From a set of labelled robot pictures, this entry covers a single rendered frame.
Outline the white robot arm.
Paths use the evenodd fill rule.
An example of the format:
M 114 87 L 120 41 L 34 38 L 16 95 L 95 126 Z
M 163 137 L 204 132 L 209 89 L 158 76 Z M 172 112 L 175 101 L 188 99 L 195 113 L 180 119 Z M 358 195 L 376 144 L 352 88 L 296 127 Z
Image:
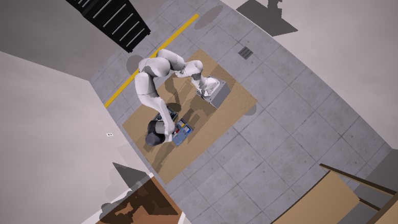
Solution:
M 153 81 L 154 77 L 167 76 L 170 70 L 176 71 L 175 74 L 181 78 L 192 76 L 191 82 L 202 96 L 211 96 L 220 86 L 217 79 L 202 76 L 203 64 L 199 60 L 184 62 L 182 57 L 166 49 L 159 50 L 156 58 L 142 59 L 139 62 L 138 74 L 135 75 L 138 97 L 141 103 L 157 110 L 162 117 L 162 120 L 151 120 L 148 124 L 145 142 L 149 146 L 172 141 L 175 124 L 164 100 L 158 95 Z

